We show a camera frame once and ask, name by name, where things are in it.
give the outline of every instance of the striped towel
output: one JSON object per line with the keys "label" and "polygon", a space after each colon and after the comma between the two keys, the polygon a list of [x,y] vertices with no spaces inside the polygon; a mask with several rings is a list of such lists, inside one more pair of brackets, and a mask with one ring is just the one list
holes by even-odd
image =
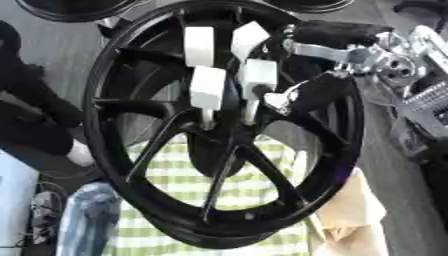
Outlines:
{"label": "striped towel", "polygon": [[[146,143],[129,149],[138,157]],[[259,136],[256,145],[287,176],[298,184],[305,175],[306,157],[286,145]],[[202,176],[189,160],[184,135],[168,143],[148,166],[147,179],[156,187],[185,203],[201,206],[210,188],[210,179]],[[236,210],[266,204],[277,196],[273,184],[254,166],[246,164],[235,176],[226,179],[216,208]],[[304,222],[283,229],[259,243],[231,250],[207,250],[174,240],[154,228],[132,205],[122,201],[120,219],[103,251],[104,256],[206,256],[206,255],[309,255],[308,229]]]}

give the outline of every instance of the silver metal part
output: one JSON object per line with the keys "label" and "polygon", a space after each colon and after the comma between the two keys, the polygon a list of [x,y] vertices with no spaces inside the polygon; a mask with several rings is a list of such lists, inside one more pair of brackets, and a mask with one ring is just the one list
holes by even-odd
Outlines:
{"label": "silver metal part", "polygon": [[299,98],[299,88],[308,80],[291,86],[283,93],[266,93],[264,95],[265,104],[277,111],[279,114],[287,116],[291,113],[290,104]]}
{"label": "silver metal part", "polygon": [[430,86],[422,93],[419,93],[404,101],[404,104],[412,107],[413,111],[431,111],[441,113],[448,110],[448,85],[440,82]]}
{"label": "silver metal part", "polygon": [[283,41],[283,48],[295,55],[352,64],[363,64],[370,55],[369,50],[364,47],[353,46],[347,50],[340,50],[315,44],[297,43],[291,38]]}
{"label": "silver metal part", "polygon": [[209,131],[215,126],[213,121],[214,111],[212,109],[201,109],[202,113],[202,129]]}
{"label": "silver metal part", "polygon": [[250,100],[247,102],[246,108],[244,109],[244,124],[254,125],[255,117],[257,116],[258,107],[260,106],[259,100]]}

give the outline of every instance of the floor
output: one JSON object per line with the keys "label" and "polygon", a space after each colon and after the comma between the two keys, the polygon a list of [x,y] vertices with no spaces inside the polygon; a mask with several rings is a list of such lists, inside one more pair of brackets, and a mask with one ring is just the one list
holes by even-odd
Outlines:
{"label": "floor", "polygon": [[[159,6],[162,2],[165,4],[174,1],[177,0],[155,0],[155,4],[144,6],[137,13]],[[387,24],[399,32],[409,31],[417,24],[435,24],[432,14],[426,11],[409,10],[399,15],[393,13],[392,6],[399,2],[400,0],[358,0],[338,12],[299,17],[305,20]],[[42,21],[25,13],[14,1],[0,1],[0,18],[12,23],[22,33],[23,58],[27,62],[45,65],[50,86],[59,95],[80,106],[89,68],[101,49],[95,25]],[[448,36],[448,32],[445,31],[443,35]],[[447,255],[448,237],[432,207],[418,168],[403,158],[388,141],[389,123],[385,113],[369,104],[366,104],[365,111],[366,138],[360,166],[365,170],[372,189],[388,209],[383,223],[390,255]],[[284,138],[286,141],[292,139],[292,136]],[[69,192],[99,175],[94,168],[84,170],[64,159],[13,145],[7,146],[10,151],[45,174],[59,177],[81,175],[82,177],[70,180],[57,180]],[[51,252],[45,250],[26,255],[51,255]]]}

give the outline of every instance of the wheel spoke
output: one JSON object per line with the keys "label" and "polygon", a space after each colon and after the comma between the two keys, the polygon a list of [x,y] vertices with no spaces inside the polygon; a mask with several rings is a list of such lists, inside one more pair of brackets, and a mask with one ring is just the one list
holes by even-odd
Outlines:
{"label": "wheel spoke", "polygon": [[159,51],[136,47],[119,48],[117,51],[121,54],[119,58],[122,58],[121,60],[124,62],[145,60],[159,66],[174,66],[189,70],[189,68],[185,66],[185,61],[182,58],[161,53]]}
{"label": "wheel spoke", "polygon": [[175,112],[176,109],[173,101],[95,98],[93,102],[109,115],[137,113],[162,119],[167,113]]}
{"label": "wheel spoke", "polygon": [[293,110],[307,113],[327,107],[351,93],[351,78],[338,78],[324,73],[299,87],[299,98],[291,104]]}
{"label": "wheel spoke", "polygon": [[228,145],[221,159],[216,164],[214,170],[215,175],[212,179],[212,185],[201,210],[201,217],[205,222],[209,221],[210,210],[214,208],[219,197],[219,192],[221,191],[222,185],[224,184],[226,177],[232,169],[232,164],[235,161],[235,153],[237,150],[238,146],[232,144]]}
{"label": "wheel spoke", "polygon": [[333,132],[321,121],[313,117],[309,113],[297,113],[293,111],[291,115],[285,119],[286,121],[292,122],[308,132],[316,135],[323,145],[327,146],[328,149],[340,149],[347,144],[347,141]]}
{"label": "wheel spoke", "polygon": [[134,166],[126,177],[126,182],[131,183],[134,178],[144,177],[149,162],[170,139],[179,133],[178,127],[177,118],[162,124],[134,162]]}
{"label": "wheel spoke", "polygon": [[254,144],[244,147],[247,160],[257,167],[276,186],[280,200],[286,202],[302,201],[296,188],[283,173]]}

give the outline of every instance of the white block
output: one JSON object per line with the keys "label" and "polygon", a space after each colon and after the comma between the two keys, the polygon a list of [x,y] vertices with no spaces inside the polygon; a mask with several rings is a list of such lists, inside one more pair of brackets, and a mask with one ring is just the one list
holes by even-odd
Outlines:
{"label": "white block", "polygon": [[188,67],[213,67],[215,32],[213,27],[186,27],[184,31],[185,64]]}
{"label": "white block", "polygon": [[232,53],[244,63],[250,52],[269,38],[269,33],[257,22],[252,21],[233,31]]}
{"label": "white block", "polygon": [[243,98],[257,100],[252,92],[257,85],[267,85],[275,90],[277,88],[277,63],[267,60],[247,59],[246,64],[240,70],[242,79]]}
{"label": "white block", "polygon": [[219,68],[198,66],[191,79],[191,105],[197,108],[221,109],[226,71]]}

